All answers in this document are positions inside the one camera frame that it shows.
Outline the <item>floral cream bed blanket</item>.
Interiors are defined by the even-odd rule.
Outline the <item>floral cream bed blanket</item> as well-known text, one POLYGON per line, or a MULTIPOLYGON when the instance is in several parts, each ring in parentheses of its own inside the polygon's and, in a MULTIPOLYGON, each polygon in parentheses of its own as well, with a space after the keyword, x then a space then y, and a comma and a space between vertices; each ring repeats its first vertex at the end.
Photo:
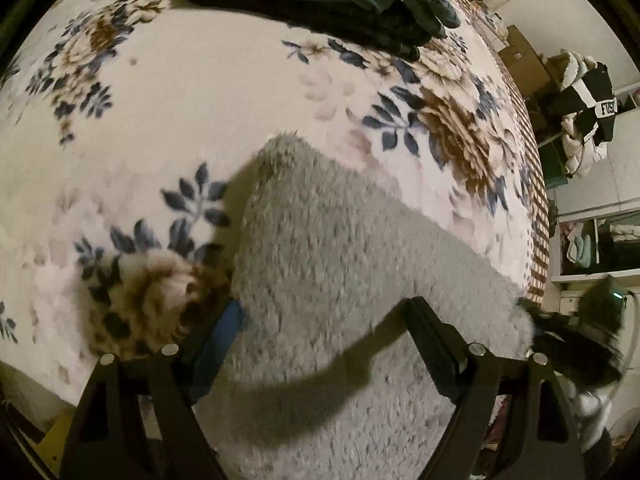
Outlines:
POLYGON ((68 403, 114 261, 230 256, 238 174, 281 132, 358 170, 544 296, 524 100, 471 0, 416 62, 179 0, 58 0, 1 78, 1 359, 68 403))

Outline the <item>brown cardboard box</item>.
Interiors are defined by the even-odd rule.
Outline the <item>brown cardboard box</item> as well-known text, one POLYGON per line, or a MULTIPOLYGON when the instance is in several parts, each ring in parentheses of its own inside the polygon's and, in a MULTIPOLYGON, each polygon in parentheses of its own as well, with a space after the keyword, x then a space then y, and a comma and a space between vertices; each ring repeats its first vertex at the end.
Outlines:
POLYGON ((508 27, 508 45, 498 52, 525 99, 556 89, 544 63, 515 25, 508 27))

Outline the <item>black and white jacket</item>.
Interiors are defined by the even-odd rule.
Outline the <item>black and white jacket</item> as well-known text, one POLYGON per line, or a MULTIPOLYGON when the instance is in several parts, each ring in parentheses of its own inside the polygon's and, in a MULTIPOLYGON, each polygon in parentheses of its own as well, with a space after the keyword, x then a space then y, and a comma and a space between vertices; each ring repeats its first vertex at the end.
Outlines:
POLYGON ((585 177, 608 157, 614 136, 617 101, 608 66, 563 49, 548 58, 546 69, 559 85, 550 112, 560 120, 565 171, 569 177, 585 177))

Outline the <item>white shelf unit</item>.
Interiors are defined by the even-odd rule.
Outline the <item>white shelf unit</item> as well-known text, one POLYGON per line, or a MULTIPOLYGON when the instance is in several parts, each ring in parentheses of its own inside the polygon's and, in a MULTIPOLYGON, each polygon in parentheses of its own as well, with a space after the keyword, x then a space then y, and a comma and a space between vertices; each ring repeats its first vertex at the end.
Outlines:
POLYGON ((567 313, 606 274, 639 288, 639 85, 616 91, 608 154, 548 191, 554 230, 542 307, 567 313))

